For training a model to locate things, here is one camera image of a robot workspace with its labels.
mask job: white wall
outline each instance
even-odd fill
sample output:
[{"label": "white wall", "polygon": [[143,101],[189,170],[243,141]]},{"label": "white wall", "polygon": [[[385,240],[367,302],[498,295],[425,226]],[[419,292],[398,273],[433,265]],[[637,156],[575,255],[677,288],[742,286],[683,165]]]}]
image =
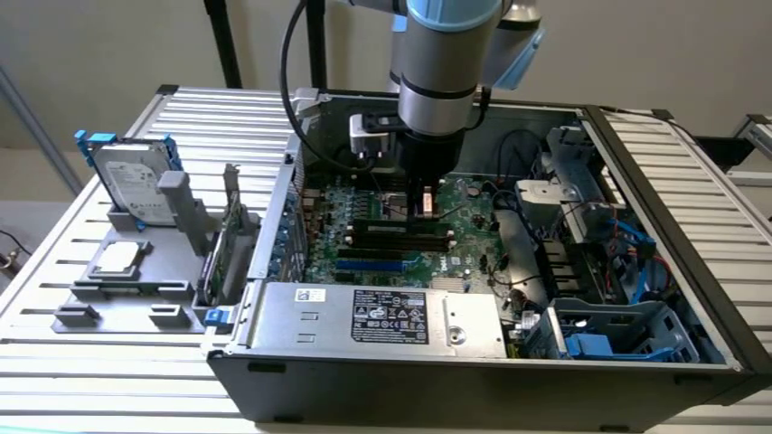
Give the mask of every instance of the white wall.
[{"label": "white wall", "polygon": [[[245,85],[275,89],[291,0],[229,0]],[[379,90],[389,17],[329,3],[330,86]],[[772,113],[767,0],[539,0],[549,34],[511,99],[667,108],[701,134]],[[305,30],[291,86],[309,84]],[[0,61],[54,141],[125,131],[161,83],[222,85],[198,0],[2,0]],[[0,146],[33,146],[0,104]]]}]

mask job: metal workbench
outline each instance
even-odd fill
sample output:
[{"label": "metal workbench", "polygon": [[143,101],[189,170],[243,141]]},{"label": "metal workbench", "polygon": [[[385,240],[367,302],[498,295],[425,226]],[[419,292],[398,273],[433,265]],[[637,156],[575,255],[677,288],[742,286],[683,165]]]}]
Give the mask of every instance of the metal workbench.
[{"label": "metal workbench", "polygon": [[[714,173],[701,152],[674,137],[669,126],[626,115],[610,120],[772,351],[767,222],[757,221],[735,187]],[[219,173],[230,162],[241,165],[242,201],[250,210],[263,212],[290,134],[277,94],[191,88],[158,94],[127,135],[161,133],[173,134],[194,196],[209,209],[223,206]],[[239,418],[206,366],[198,349],[202,335],[51,332],[51,313],[107,232],[107,207],[106,193],[91,180],[0,296],[0,427],[147,433],[361,432],[302,426],[257,429]],[[770,430],[772,391],[765,391],[731,407],[693,408],[650,432],[759,434]]]}]

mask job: motherboard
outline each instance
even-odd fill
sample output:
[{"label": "motherboard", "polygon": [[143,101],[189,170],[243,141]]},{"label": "motherboard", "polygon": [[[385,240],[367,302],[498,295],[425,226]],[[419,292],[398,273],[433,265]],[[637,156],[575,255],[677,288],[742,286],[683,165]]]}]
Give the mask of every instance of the motherboard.
[{"label": "motherboard", "polygon": [[[489,294],[486,269],[501,257],[501,245],[483,182],[449,175],[435,194],[442,216],[413,235],[405,232],[403,193],[386,176],[358,182],[337,177],[306,189],[310,253],[303,281]],[[375,239],[375,233],[385,235]]]}]

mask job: robotic arm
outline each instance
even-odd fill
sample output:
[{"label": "robotic arm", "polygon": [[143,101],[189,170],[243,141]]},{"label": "robotic arm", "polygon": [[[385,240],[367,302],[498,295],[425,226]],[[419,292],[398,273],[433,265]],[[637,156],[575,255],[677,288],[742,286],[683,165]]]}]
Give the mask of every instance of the robotic arm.
[{"label": "robotic arm", "polygon": [[458,163],[477,86],[514,89],[542,31],[535,0],[347,0],[390,12],[398,113],[354,115],[351,151],[386,150],[395,135],[398,165],[407,177],[410,217],[435,219],[438,179]]}]

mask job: warning label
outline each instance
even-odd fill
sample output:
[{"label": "warning label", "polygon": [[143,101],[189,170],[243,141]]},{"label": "warning label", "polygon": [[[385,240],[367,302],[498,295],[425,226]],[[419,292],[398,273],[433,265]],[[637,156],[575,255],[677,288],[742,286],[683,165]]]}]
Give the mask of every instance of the warning label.
[{"label": "warning label", "polygon": [[425,294],[353,291],[350,337],[357,342],[427,344]]}]

